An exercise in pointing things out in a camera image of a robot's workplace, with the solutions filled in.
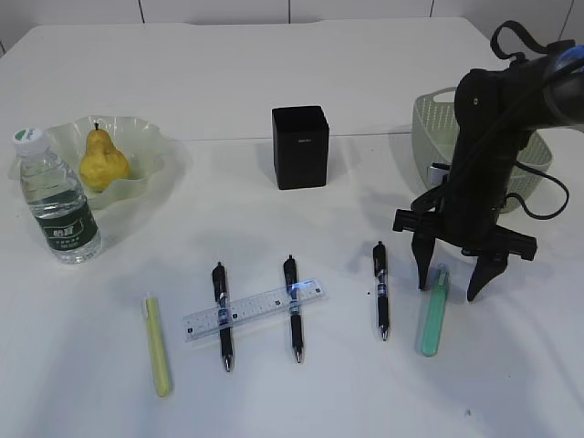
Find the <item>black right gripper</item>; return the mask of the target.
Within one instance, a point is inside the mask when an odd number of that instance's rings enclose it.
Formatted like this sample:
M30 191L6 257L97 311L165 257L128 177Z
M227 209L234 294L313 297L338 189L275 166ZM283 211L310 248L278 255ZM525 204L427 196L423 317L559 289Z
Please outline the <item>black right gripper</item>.
M472 302L494 278L506 271L508 254L532 260L537 239L497 223L505 209L509 182L466 182L449 192L445 183L416 198L408 210L398 209L392 230L413 233L412 253L417 265L418 288L424 290L435 239L478 256L467 288Z

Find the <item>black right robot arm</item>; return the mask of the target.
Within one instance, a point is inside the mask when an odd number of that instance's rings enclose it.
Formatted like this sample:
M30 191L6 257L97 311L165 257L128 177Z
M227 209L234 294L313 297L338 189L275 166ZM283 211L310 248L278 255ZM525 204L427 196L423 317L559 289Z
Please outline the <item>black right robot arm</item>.
M477 259L467 288L474 300L492 279L503 274L511 255L533 260L536 238L498 225L517 156L538 129L575 127L583 121L583 47L574 40L540 45L517 21L502 25L538 54L506 53L498 37L490 47L508 68L473 68L455 90L454 115L459 132L445 179L397 210L396 232L411 231L419 287L426 285L436 241Z

